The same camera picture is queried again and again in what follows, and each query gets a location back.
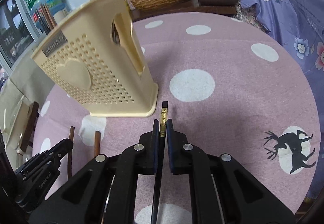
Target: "metal bolt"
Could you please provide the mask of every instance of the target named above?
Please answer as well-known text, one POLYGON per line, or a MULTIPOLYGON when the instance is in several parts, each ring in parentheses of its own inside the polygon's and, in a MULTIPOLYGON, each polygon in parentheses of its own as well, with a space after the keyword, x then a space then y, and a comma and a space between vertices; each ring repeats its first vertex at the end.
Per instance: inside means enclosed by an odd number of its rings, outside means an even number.
POLYGON ((134 145, 134 149, 136 151, 141 151, 144 149, 144 146, 142 144, 136 144, 136 145, 134 145))
POLYGON ((229 154, 222 154, 221 159, 225 162, 228 162, 232 159, 232 157, 229 154))
POLYGON ((187 151, 190 151, 193 149, 193 146, 191 144, 184 144, 182 148, 187 151))
POLYGON ((96 156, 96 161, 99 162, 99 163, 103 162, 105 160, 106 160, 106 157, 104 155, 97 155, 96 156))

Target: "heart shape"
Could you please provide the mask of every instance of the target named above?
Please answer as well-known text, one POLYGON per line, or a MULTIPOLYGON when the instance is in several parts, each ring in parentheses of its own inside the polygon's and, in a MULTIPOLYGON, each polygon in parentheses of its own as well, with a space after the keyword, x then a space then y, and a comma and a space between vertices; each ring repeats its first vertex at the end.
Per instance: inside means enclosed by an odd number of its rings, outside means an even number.
POLYGON ((59 64, 56 66, 57 74, 69 84, 89 90, 91 87, 90 73, 84 63, 68 59, 65 64, 59 64))

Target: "deer print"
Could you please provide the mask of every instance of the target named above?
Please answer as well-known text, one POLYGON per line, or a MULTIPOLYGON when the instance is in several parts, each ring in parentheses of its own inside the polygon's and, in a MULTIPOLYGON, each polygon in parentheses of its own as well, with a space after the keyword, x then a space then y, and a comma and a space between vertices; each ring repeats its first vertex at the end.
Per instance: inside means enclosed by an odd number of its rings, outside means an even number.
POLYGON ((304 134, 305 136, 307 136, 307 134, 305 132, 302 132, 300 130, 297 130, 297 134, 295 133, 286 133, 280 137, 276 136, 273 132, 268 131, 265 132, 266 134, 268 134, 268 137, 265 137, 264 140, 266 139, 267 141, 264 143, 264 145, 269 142, 270 140, 276 140, 277 144, 273 147, 274 151, 271 151, 267 148, 265 148, 268 153, 267 154, 271 154, 268 159, 275 159, 277 154, 278 154, 278 150, 279 148, 284 148, 287 149, 287 146, 290 148, 291 152, 292 152, 292 164, 293 164, 293 168, 291 169, 290 173, 296 171, 298 168, 304 167, 304 168, 310 168, 315 166, 316 162, 314 162, 311 165, 307 165, 305 162, 314 154, 315 152, 315 148, 314 150, 308 155, 305 156, 301 153, 302 151, 302 142, 306 142, 309 141, 313 138, 313 135, 311 137, 308 138, 303 138, 303 139, 299 139, 299 135, 300 134, 304 134))

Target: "polka dot tablecloth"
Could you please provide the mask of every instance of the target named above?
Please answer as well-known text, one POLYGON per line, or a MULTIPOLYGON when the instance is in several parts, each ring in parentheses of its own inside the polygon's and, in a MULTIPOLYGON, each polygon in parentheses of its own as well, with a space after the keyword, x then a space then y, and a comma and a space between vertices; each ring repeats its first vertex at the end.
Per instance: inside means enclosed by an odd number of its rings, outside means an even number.
MULTIPOLYGON (((76 173, 93 158, 96 130, 101 152, 120 154, 151 131, 165 100, 174 129, 190 143, 212 155, 231 154, 296 212, 315 172, 320 126, 308 82, 284 48, 253 26, 215 14, 167 14, 134 27, 159 85, 157 111, 148 118, 92 117, 54 86, 38 119, 33 153, 68 138, 74 126, 76 173)), ((48 195, 67 180, 67 158, 61 162, 48 195)), ((139 176, 137 224, 150 223, 153 187, 154 176, 139 176)), ((167 150, 159 218, 161 224, 191 223, 188 176, 171 175, 167 150)))

